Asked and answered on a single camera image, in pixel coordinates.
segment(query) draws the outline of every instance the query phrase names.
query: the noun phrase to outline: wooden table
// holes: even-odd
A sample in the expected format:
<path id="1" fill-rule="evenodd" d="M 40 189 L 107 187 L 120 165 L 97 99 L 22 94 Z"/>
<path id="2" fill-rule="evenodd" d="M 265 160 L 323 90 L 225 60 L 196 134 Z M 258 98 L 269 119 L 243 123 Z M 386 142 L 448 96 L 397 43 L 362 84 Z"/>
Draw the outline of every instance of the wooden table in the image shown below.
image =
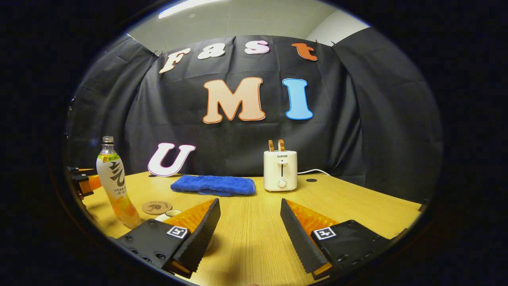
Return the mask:
<path id="1" fill-rule="evenodd" d="M 325 174 L 299 175 L 296 190 L 273 193 L 263 188 L 262 177 L 253 177 L 256 194 L 248 197 L 174 192 L 170 185 L 180 176 L 148 175 L 150 173 L 145 172 L 125 177 L 129 197 L 143 220 L 157 217 L 141 210 L 148 201 L 167 201 L 173 209 L 184 211 L 219 198 L 221 216 L 213 234 L 214 243 L 191 279 L 182 277 L 198 285 L 308 285 L 315 282 L 311 274 L 305 273 L 280 218 L 282 198 L 339 222 L 354 219 L 387 239 L 410 227 L 420 214 L 420 204 Z M 307 182 L 310 178 L 317 181 Z M 118 238 L 130 231 L 116 219 L 103 188 L 95 190 L 83 202 L 105 235 Z"/>

